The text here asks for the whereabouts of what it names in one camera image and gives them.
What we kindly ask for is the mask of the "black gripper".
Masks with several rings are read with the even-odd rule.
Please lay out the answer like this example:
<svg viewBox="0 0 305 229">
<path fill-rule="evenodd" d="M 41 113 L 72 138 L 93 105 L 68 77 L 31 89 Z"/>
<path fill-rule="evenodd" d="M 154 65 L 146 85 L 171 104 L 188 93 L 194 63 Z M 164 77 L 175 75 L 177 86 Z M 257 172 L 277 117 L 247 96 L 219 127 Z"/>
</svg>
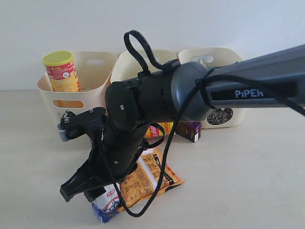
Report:
<svg viewBox="0 0 305 229">
<path fill-rule="evenodd" d="M 89 158 L 68 181 L 60 187 L 66 202 L 83 193 L 89 202 L 103 195 L 104 186 L 122 181 L 126 177 L 126 163 L 108 155 L 100 138 L 92 142 Z"/>
</svg>

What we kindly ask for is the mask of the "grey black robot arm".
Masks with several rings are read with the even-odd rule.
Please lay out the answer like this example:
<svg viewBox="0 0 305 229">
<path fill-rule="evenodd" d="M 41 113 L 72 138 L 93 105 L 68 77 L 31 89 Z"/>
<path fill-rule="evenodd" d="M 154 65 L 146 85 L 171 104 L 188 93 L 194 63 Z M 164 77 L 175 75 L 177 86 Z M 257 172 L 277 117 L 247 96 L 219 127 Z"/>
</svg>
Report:
<svg viewBox="0 0 305 229">
<path fill-rule="evenodd" d="M 66 138 L 87 135 L 91 151 L 60 193 L 65 201 L 80 193 L 93 201 L 106 185 L 122 182 L 150 148 L 144 135 L 152 125 L 203 121 L 219 108 L 270 107 L 305 112 L 303 45 L 210 70 L 173 60 L 157 72 L 113 82 L 103 107 L 61 118 Z"/>
</svg>

